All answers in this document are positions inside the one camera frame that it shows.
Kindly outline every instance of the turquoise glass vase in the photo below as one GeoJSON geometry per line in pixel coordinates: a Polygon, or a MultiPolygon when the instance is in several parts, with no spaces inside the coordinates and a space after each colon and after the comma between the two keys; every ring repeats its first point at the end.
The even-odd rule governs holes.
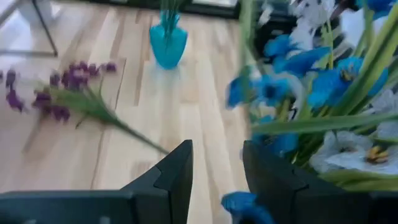
{"type": "Polygon", "coordinates": [[[160,13],[160,24],[151,27],[149,35],[157,63],[164,69],[173,69],[184,53],[188,33],[177,27],[180,19],[178,14],[170,18],[167,13],[169,12],[160,13]]]}

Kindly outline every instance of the wooden floor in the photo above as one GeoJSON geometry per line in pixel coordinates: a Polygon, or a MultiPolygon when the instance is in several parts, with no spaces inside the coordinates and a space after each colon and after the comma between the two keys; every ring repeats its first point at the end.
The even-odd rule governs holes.
{"type": "MultiPolygon", "coordinates": [[[[225,109],[225,90],[237,72],[238,25],[235,21],[182,15],[189,33],[178,69],[163,71],[149,43],[158,12],[62,4],[50,31],[59,58],[0,56],[0,69],[14,67],[22,79],[46,80],[51,69],[87,60],[119,65],[104,85],[105,100],[118,116],[168,150],[184,139],[194,144],[194,180],[189,223],[231,223],[220,206],[222,195],[246,190],[239,151],[245,139],[242,111],[225,109]]],[[[50,50],[44,33],[18,15],[0,27],[0,49],[50,50]]],[[[18,84],[25,98],[33,86],[18,84]]],[[[0,96],[6,91],[0,88],[0,96]]],[[[118,189],[162,156],[110,127],[80,116],[66,123],[40,120],[30,110],[11,111],[0,101],[0,191],[39,189],[118,189]]]]}

